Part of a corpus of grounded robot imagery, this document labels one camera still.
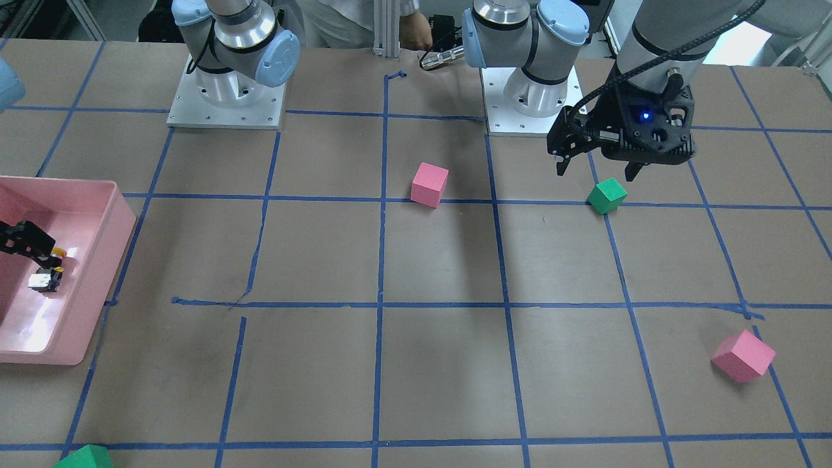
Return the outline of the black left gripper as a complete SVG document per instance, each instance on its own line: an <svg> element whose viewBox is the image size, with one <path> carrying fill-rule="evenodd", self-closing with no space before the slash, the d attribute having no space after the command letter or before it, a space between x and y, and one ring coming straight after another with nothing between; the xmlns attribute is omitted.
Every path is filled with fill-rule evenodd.
<svg viewBox="0 0 832 468"><path fill-rule="evenodd" d="M601 153L628 162L625 178L635 181L645 164L678 165L696 154L692 137L695 100L690 86L671 86L674 95L648 92L622 82L601 96L588 115L588 127L601 141ZM554 151L556 174L563 177L573 154Z"/></svg>

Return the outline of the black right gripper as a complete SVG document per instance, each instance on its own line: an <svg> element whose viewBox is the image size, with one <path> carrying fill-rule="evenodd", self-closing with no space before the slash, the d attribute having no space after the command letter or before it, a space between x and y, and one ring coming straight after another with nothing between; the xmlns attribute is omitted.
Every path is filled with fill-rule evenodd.
<svg viewBox="0 0 832 468"><path fill-rule="evenodd" d="M21 221L15 225L1 222L1 251L40 261L42 274L63 273L63 256L51 253L54 246L53 237L34 222Z"/></svg>

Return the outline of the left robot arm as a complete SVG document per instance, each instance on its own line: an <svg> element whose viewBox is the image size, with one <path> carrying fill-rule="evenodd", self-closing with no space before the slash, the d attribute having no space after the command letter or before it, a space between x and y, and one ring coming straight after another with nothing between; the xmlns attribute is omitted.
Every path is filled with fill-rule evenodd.
<svg viewBox="0 0 832 468"><path fill-rule="evenodd" d="M563 92L590 18L571 1L474 1L463 13L467 64L511 68L508 97L529 116L555 116L547 151L564 175L571 158L600 149L627 163L627 181L644 166L679 165L695 156L695 100L690 81L722 33L762 8L762 1L644 1L603 85L573 105L547 99Z"/></svg>

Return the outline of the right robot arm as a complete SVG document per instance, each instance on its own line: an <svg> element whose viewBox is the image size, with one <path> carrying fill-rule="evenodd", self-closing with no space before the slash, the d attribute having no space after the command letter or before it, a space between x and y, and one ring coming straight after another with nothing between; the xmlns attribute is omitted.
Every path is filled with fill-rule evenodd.
<svg viewBox="0 0 832 468"><path fill-rule="evenodd" d="M277 151L221 128L286 83L296 36L264 1L175 1L187 44L11 39L2 84L25 95L2 114L2 174L115 181L137 201L218 199L268 207Z"/></svg>

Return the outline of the green foam cube near left arm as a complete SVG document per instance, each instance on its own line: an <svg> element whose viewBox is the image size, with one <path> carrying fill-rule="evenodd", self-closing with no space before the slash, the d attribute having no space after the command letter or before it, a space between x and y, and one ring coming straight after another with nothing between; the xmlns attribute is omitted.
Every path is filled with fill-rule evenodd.
<svg viewBox="0 0 832 468"><path fill-rule="evenodd" d="M620 207L628 192L614 177L608 178L595 184L588 194L586 201L599 215L605 215Z"/></svg>

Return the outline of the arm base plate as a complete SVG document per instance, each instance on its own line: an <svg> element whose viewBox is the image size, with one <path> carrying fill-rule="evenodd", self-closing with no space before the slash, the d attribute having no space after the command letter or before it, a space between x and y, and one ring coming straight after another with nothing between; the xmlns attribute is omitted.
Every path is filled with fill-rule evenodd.
<svg viewBox="0 0 832 468"><path fill-rule="evenodd" d="M546 137L564 107L582 98L575 68L554 85L533 81L522 68L482 68L480 76L491 136Z"/></svg>
<svg viewBox="0 0 832 468"><path fill-rule="evenodd" d="M185 66L166 119L169 127L190 129L256 129L281 127L285 84L268 88L231 71L211 74Z"/></svg>

